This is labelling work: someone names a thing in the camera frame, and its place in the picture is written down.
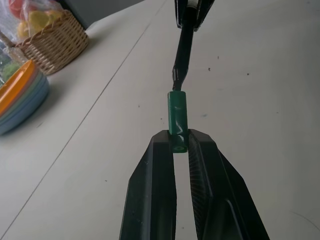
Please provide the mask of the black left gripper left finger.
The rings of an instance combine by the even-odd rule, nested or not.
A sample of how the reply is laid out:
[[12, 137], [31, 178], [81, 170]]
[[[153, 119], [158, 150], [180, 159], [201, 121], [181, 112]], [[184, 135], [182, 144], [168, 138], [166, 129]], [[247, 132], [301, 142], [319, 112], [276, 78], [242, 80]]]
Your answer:
[[175, 240], [177, 191], [168, 130], [155, 134], [127, 187], [119, 240]]

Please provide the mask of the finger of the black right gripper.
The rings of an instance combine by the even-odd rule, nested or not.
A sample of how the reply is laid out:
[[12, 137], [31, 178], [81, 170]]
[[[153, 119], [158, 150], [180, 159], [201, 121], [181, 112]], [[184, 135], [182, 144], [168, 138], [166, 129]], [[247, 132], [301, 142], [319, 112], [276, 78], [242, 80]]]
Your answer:
[[214, 0], [197, 0], [196, 21], [193, 28], [194, 32], [198, 31], [213, 4]]
[[174, 7], [176, 25], [180, 29], [182, 26], [184, 11], [187, 7], [187, 0], [174, 0]]

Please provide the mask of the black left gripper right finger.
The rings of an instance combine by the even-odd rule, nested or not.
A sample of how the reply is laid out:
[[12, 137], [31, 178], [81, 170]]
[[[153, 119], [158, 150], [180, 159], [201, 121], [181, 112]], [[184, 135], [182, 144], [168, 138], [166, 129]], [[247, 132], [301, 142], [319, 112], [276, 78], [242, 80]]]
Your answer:
[[197, 240], [270, 240], [244, 179], [208, 134], [189, 131], [188, 163]]

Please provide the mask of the green marker cap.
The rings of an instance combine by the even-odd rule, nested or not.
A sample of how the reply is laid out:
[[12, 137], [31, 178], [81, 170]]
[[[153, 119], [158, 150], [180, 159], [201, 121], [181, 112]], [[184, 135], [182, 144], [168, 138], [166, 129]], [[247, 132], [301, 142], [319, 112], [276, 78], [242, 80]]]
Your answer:
[[173, 153], [188, 151], [189, 129], [187, 115], [187, 98], [184, 91], [170, 91], [168, 102], [168, 131]]

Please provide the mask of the woven wicker basket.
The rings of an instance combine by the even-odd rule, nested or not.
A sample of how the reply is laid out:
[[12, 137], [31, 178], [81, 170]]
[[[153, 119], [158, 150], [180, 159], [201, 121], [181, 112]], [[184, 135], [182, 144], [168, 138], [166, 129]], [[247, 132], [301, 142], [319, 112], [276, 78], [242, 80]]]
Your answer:
[[17, 43], [43, 73], [52, 75], [77, 58], [88, 46], [89, 36], [69, 10], [40, 32]]

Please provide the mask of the yellow toy fruit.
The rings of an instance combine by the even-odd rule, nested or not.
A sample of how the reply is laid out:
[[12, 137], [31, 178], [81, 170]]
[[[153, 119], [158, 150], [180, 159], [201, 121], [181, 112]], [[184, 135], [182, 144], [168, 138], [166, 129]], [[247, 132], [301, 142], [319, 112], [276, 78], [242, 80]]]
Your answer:
[[19, 39], [26, 39], [30, 36], [29, 23], [27, 21], [21, 21], [16, 28], [16, 33]]
[[28, 13], [28, 23], [35, 32], [39, 32], [50, 24], [50, 17], [44, 11], [33, 10]]

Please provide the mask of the stack of colourful plates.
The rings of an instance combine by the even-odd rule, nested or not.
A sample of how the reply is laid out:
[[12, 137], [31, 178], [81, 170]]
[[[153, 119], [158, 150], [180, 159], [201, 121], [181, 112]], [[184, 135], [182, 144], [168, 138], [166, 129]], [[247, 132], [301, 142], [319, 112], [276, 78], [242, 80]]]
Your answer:
[[14, 111], [6, 121], [3, 121], [0, 124], [0, 136], [11, 131], [12, 129], [19, 126], [23, 121], [30, 117], [34, 111], [44, 102], [48, 93], [50, 85], [47, 79], [47, 82], [41, 86], [41, 89], [34, 94], [31, 98], [27, 100], [24, 108], [18, 108]]

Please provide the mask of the red toy fruit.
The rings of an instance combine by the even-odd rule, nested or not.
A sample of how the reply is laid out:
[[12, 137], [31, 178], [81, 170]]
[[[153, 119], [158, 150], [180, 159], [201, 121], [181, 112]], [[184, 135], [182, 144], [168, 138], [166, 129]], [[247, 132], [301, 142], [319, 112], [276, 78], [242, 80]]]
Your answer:
[[20, 20], [25, 20], [28, 15], [29, 5], [25, 0], [8, 0], [9, 10], [12, 15]]

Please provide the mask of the orange plastic plate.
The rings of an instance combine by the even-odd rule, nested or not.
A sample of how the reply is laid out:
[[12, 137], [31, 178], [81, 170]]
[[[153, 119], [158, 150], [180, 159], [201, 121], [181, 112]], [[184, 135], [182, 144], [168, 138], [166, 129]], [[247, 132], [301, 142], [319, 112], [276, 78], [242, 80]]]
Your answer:
[[0, 88], [0, 117], [25, 93], [38, 74], [36, 64], [29, 60]]

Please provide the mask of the clear plastic bag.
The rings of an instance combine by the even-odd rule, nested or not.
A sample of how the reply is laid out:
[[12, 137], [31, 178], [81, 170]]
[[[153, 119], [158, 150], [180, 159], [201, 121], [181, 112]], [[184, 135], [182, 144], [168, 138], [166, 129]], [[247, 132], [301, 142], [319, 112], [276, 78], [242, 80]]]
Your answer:
[[[17, 26], [21, 21], [28, 22], [28, 13], [30, 11], [42, 11], [45, 12], [50, 18], [50, 24], [52, 25], [55, 21], [63, 19], [67, 15], [67, 11], [55, 0], [25, 0], [28, 3], [29, 10], [25, 20], [18, 19], [12, 15], [9, 10], [8, 0], [0, 0], [0, 41], [4, 44], [4, 52], [9, 55], [13, 60], [24, 63], [27, 58], [23, 55], [22, 51], [15, 48], [16, 43], [26, 40], [19, 39], [17, 36]], [[34, 31], [30, 26], [29, 22], [29, 37], [41, 31]]]

